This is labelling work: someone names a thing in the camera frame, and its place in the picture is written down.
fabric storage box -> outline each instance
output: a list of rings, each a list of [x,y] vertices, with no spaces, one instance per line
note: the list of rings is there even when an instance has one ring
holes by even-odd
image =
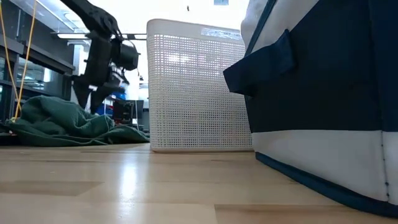
[[[238,30],[154,19],[147,52],[152,150],[252,150],[244,97],[223,77],[244,55]]]
[[[229,89],[246,96],[261,162],[395,218],[397,9],[396,0],[250,0],[246,56],[224,71]]]

black equipment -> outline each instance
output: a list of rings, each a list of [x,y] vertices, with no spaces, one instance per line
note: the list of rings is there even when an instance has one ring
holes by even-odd
[[[61,2],[75,12],[90,31],[87,37],[91,39],[91,47],[85,73],[73,76],[72,80],[79,105],[85,108],[91,93],[90,111],[95,113],[107,96],[115,91],[124,92],[121,82],[129,84],[124,71],[137,68],[139,53],[134,46],[123,44],[118,22],[104,9],[87,0]],[[96,86],[96,91],[92,91],[90,85]]]

perforated plastic panel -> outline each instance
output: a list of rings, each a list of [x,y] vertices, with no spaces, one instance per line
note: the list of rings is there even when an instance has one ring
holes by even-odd
[[[147,48],[152,150],[252,150],[244,98],[222,73],[244,55],[238,30],[156,19]]]

navy fabric strap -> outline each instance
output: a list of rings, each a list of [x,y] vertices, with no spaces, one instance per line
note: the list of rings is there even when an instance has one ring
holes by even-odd
[[[275,6],[277,0],[268,0],[266,7],[264,8],[261,17],[259,19],[259,22],[257,23],[257,27],[256,30],[254,30],[253,36],[250,39],[250,43],[248,45],[248,49],[246,50],[246,53],[244,54],[244,56],[248,56],[249,54],[251,54],[251,52],[253,51],[253,48],[257,42],[257,39],[259,38],[262,28],[264,27],[264,25],[266,24],[269,14],[271,14],[272,9]]]

ceiling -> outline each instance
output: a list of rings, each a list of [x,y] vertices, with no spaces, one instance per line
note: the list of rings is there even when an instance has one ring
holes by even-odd
[[[34,0],[11,1],[32,14]],[[215,0],[89,0],[113,15],[123,33],[146,33],[146,24],[151,19],[172,19],[239,29],[248,1],[229,0],[227,6],[215,6]],[[61,0],[37,2],[37,19],[55,32],[87,32],[80,18]]]

